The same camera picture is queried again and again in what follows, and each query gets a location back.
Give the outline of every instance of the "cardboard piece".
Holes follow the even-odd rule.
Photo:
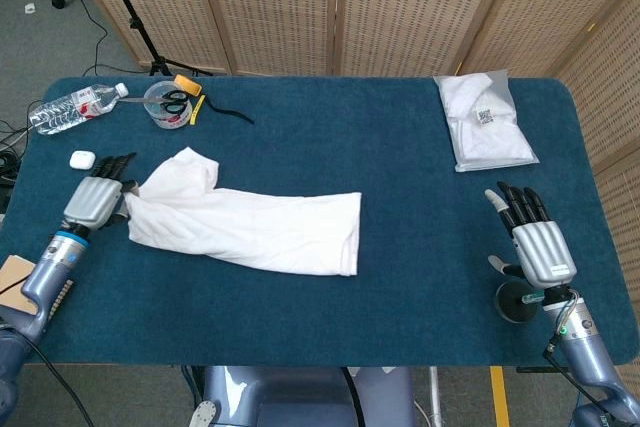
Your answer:
[[[7,257],[7,260],[5,260],[0,269],[0,291],[31,274],[34,267],[35,264],[33,262],[29,262],[17,255]],[[27,314],[35,315],[38,312],[38,307],[22,295],[21,289],[25,282],[26,280],[10,288],[4,294],[1,294],[0,304],[26,312]]]

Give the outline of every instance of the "black scissors handle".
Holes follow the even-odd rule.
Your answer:
[[[160,106],[169,114],[180,115],[187,108],[187,100],[189,94],[184,90],[170,90],[162,95],[166,102],[160,103]]]

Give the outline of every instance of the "teal tablecloth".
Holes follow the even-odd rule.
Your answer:
[[[139,96],[148,77],[62,79],[46,99],[91,83],[124,81]],[[138,156],[143,181],[191,146],[220,162],[220,187],[272,195],[363,193],[358,275],[286,275],[154,250],[126,225],[92,236],[76,284],[42,347],[58,362],[145,364],[542,364],[551,325],[503,321],[493,295],[504,280],[489,254],[515,260],[483,191],[505,180],[532,186],[564,231],[584,295],[616,363],[638,351],[636,321],[566,88],[510,82],[519,124],[539,165],[454,172],[431,79],[200,78],[221,108],[195,127],[157,128],[122,104],[54,136],[33,134],[0,240],[0,255],[37,260],[84,173],[76,149]]]

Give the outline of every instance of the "scissors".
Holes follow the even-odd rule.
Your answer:
[[[158,104],[169,114],[180,115],[187,108],[189,94],[184,90],[170,90],[162,97],[124,97],[118,102],[143,102],[145,104]]]

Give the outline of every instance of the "yellow tape on floor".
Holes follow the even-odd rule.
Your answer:
[[[507,408],[507,393],[504,389],[504,375],[502,367],[492,365],[491,389],[493,390],[493,407],[496,412],[496,427],[509,427],[509,409]]]

